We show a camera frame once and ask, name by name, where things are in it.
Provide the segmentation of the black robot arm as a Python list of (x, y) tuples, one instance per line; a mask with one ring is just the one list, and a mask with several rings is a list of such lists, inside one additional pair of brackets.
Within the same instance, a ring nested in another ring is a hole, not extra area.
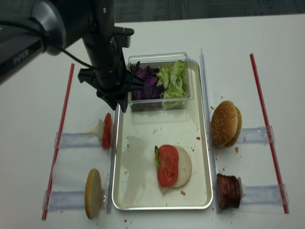
[(78, 73), (112, 109), (126, 111), (128, 94), (146, 89), (143, 79), (130, 72), (122, 49), (134, 31), (116, 27), (111, 0), (40, 0), (21, 23), (1, 21), (0, 81), (6, 82), (42, 53), (56, 56), (82, 40), (90, 63)]

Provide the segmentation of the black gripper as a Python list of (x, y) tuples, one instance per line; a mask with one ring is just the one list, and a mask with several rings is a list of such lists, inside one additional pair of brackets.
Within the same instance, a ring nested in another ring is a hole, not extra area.
[(95, 29), (83, 37), (83, 42), (92, 67), (80, 70), (80, 82), (96, 89), (97, 97), (112, 110), (116, 110), (119, 104), (125, 113), (129, 92), (144, 90), (145, 82), (126, 69), (123, 48), (118, 43), (114, 27), (107, 35)]

